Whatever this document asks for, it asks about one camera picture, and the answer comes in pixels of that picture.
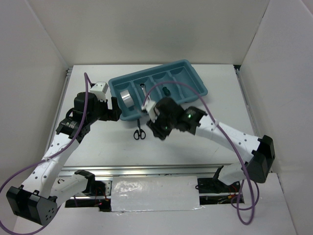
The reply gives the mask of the white tape roll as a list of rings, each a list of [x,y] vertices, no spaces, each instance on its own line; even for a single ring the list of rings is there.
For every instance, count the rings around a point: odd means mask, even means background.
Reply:
[[[135,105],[134,100],[129,92],[129,90],[124,90],[120,92],[122,101],[127,108],[133,107]]]

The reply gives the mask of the black handled scissors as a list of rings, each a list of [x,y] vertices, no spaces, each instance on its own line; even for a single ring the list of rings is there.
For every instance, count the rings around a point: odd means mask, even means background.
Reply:
[[[140,119],[137,120],[137,129],[134,131],[133,138],[135,140],[144,140],[146,138],[146,133],[141,129]]]

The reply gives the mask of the large silver ratchet wrench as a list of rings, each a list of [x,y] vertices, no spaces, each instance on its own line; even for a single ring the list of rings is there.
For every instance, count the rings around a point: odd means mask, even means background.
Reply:
[[[147,96],[147,92],[146,92],[146,86],[145,86],[145,84],[144,84],[144,83],[140,83],[139,86],[140,86],[140,88],[142,89],[142,92],[143,92],[143,94],[145,95],[145,97],[148,97],[148,96]]]

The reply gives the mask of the stubby green handled screwdriver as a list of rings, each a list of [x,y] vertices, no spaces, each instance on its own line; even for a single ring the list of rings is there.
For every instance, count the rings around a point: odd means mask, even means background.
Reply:
[[[163,91],[165,96],[171,96],[171,92],[166,86],[162,87],[162,91]]]

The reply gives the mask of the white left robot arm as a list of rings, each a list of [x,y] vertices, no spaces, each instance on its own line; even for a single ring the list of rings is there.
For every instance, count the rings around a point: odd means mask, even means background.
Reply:
[[[59,123],[54,139],[40,163],[31,175],[19,186],[11,187],[6,197],[13,213],[42,226],[48,225],[57,209],[78,193],[93,195],[103,183],[95,175],[78,170],[69,179],[55,181],[70,155],[78,148],[83,138],[96,121],[118,121],[122,113],[117,98],[112,97],[112,108],[101,95],[79,93],[74,106]]]

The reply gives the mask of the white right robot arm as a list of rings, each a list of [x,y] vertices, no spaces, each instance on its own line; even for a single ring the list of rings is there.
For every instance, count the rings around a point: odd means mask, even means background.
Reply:
[[[233,183],[245,179],[260,184],[266,181],[275,159],[271,137],[246,134],[213,120],[199,108],[190,106],[184,109],[169,97],[159,102],[148,100],[141,109],[149,115],[147,126],[154,137],[162,141],[177,129],[214,141],[240,157],[238,162],[217,169],[212,179],[215,190],[223,192]]]

